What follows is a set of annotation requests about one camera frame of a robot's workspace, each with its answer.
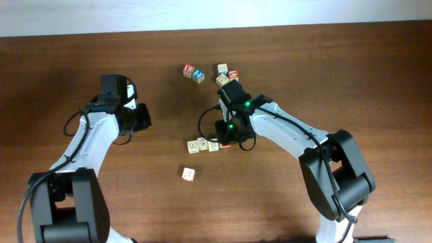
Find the red letter O block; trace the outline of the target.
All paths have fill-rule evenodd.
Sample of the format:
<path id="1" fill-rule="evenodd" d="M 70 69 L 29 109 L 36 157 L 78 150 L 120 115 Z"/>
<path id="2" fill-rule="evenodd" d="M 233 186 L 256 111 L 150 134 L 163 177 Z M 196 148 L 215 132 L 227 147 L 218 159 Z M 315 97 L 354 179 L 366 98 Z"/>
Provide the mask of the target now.
<path id="1" fill-rule="evenodd" d="M 219 150 L 219 143 L 217 142 L 216 139 L 210 139 L 210 141 L 208 141 L 208 150 L 209 152 L 214 152 Z"/>

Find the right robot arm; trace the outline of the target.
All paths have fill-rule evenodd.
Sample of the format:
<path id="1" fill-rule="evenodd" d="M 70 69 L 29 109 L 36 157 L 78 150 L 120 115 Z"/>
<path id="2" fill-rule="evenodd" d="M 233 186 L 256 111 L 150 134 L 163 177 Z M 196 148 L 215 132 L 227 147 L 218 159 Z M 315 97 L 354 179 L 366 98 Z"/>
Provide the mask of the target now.
<path id="1" fill-rule="evenodd" d="M 316 242 L 354 242 L 358 214 L 376 185 L 353 136 L 309 126 L 271 98 L 251 97 L 236 81 L 217 94 L 223 112 L 215 123 L 220 143 L 262 136 L 279 145 L 299 161 L 308 197 L 320 214 Z"/>

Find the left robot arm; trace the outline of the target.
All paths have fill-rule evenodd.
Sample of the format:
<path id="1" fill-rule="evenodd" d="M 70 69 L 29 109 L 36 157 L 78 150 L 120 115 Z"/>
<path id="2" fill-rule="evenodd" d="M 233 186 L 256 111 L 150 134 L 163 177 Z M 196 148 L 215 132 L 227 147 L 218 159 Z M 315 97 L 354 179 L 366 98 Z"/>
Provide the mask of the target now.
<path id="1" fill-rule="evenodd" d="M 48 171 L 34 173 L 28 180 L 17 216 L 18 242 L 24 240 L 26 205 L 30 206 L 36 242 L 133 241 L 112 228 L 98 174 L 118 137 L 131 137 L 151 126 L 148 108 L 136 103 L 137 97 L 131 78 L 101 76 L 101 93 L 75 113 L 80 124 L 65 152 Z"/>

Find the blue number 2 block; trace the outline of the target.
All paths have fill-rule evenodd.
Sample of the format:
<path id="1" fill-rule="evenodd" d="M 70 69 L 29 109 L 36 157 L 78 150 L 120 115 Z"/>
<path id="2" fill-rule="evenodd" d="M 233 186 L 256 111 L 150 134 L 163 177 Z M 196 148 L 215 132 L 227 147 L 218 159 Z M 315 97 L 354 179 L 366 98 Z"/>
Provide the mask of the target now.
<path id="1" fill-rule="evenodd" d="M 195 69 L 192 73 L 192 79 L 200 84 L 205 79 L 205 74 L 201 70 Z"/>

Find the cream block with blue side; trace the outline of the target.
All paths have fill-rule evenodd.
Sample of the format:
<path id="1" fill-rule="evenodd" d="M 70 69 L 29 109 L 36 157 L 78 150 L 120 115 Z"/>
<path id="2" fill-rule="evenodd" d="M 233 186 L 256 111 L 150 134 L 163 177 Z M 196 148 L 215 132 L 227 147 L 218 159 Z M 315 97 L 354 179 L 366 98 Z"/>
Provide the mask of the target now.
<path id="1" fill-rule="evenodd" d="M 200 151 L 205 151 L 209 149 L 208 141 L 204 138 L 197 138 L 198 149 Z"/>

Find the cream block with red side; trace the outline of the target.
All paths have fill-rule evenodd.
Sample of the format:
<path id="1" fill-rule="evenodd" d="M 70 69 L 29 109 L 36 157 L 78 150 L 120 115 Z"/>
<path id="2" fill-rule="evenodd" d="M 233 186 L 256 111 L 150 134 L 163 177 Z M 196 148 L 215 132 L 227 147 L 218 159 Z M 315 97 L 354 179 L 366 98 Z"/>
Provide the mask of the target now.
<path id="1" fill-rule="evenodd" d="M 190 154 L 198 153 L 199 152 L 199 147 L 198 147 L 198 141 L 197 140 L 188 141 L 187 142 L 187 146 L 188 146 L 188 152 Z"/>

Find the green letter N block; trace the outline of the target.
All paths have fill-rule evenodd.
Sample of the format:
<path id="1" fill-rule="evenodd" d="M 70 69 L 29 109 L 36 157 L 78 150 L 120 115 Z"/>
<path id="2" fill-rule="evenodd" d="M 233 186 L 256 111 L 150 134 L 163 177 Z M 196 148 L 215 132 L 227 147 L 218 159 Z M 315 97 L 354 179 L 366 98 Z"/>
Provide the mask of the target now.
<path id="1" fill-rule="evenodd" d="M 182 172 L 182 179 L 188 182 L 193 182 L 196 171 L 192 168 L 185 167 Z"/>

